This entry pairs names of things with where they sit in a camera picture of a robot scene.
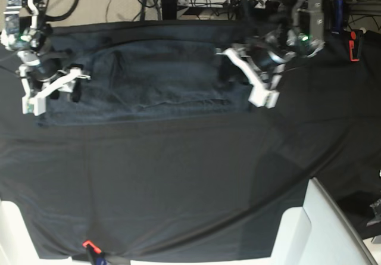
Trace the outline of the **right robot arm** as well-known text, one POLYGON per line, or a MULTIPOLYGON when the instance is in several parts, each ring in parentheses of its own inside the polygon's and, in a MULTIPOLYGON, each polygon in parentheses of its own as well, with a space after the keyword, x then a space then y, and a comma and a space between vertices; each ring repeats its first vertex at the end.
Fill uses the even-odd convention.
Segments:
POLYGON ((71 64, 72 51, 56 50, 51 41, 51 23, 69 18, 78 3, 74 0, 66 13, 50 16, 49 0, 6 0, 1 44, 21 60, 18 76, 25 113, 42 111, 47 99, 56 99, 60 93, 77 102, 80 81, 90 79, 81 67, 71 64))

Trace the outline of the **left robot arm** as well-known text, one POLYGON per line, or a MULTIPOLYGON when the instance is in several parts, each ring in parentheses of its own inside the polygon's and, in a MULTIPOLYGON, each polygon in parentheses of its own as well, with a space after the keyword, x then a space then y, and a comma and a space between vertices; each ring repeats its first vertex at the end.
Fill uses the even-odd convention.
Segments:
POLYGON ((238 58, 249 64, 268 90, 273 90, 294 58, 310 58, 324 47, 322 0, 275 0, 277 8, 261 15, 242 0, 246 32, 234 45, 238 58))

